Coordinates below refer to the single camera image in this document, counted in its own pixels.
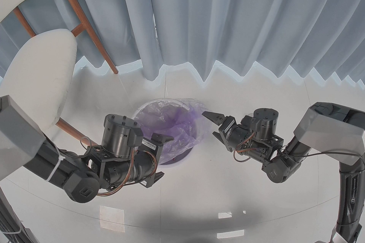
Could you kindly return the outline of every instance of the wooden chair frame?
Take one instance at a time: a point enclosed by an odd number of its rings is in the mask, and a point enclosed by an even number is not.
[[[72,9],[75,11],[77,17],[80,20],[80,24],[78,26],[76,26],[71,31],[73,33],[73,35],[76,37],[81,32],[86,30],[87,33],[89,34],[90,38],[93,40],[94,44],[98,48],[99,52],[101,53],[101,55],[105,59],[105,61],[107,61],[108,65],[112,69],[113,73],[118,74],[118,69],[116,68],[116,66],[112,62],[108,52],[105,50],[102,42],[100,41],[100,39],[97,36],[96,32],[94,31],[93,27],[91,26],[91,24],[90,24],[89,20],[87,19],[83,9],[81,8],[78,0],[68,0],[68,1],[71,4]],[[21,22],[21,24],[24,26],[24,28],[26,29],[26,31],[30,35],[30,37],[36,36],[37,34],[34,32],[32,27],[29,25],[28,21],[25,19],[24,15],[20,11],[19,7],[16,7],[13,11],[14,11],[16,17],[18,18],[18,20]],[[62,118],[59,119],[59,121],[56,123],[56,125],[61,130],[65,131],[66,133],[70,134],[71,136],[73,136],[74,138],[76,138],[78,140],[81,140],[81,138],[83,136],[85,136],[84,134],[79,132],[77,129],[75,129],[73,126],[71,126],[69,123],[67,123]]]

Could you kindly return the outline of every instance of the blue curtain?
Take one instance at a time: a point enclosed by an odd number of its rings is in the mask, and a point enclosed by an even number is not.
[[[190,62],[205,80],[218,60],[244,76],[257,61],[280,77],[315,67],[365,81],[365,0],[79,0],[116,65],[141,59],[153,80],[162,64]],[[67,0],[26,0],[21,11],[36,33],[73,29]],[[29,36],[11,13],[0,23],[0,75]],[[86,32],[78,58],[103,63]]]

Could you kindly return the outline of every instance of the chair seat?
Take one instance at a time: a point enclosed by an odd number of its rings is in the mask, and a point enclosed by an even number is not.
[[[60,118],[76,61],[77,43],[67,29],[28,40],[16,54],[0,85],[42,131]]]

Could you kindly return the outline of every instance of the serial number sticker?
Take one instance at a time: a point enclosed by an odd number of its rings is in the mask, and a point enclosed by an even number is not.
[[[148,148],[151,148],[152,150],[156,150],[156,145],[153,145],[151,142],[143,139],[142,144],[147,146]]]
[[[231,126],[233,126],[233,124],[234,124],[234,120],[232,120],[231,123],[228,125],[228,127],[226,127],[225,133],[228,132],[228,130],[231,128]]]

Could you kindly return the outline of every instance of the purple plastic bag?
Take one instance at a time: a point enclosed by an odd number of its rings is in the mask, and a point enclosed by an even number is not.
[[[174,140],[163,146],[159,164],[166,163],[199,144],[209,134],[211,122],[202,116],[208,110],[195,99],[162,98],[140,107],[134,115],[143,134],[153,133],[173,136]]]

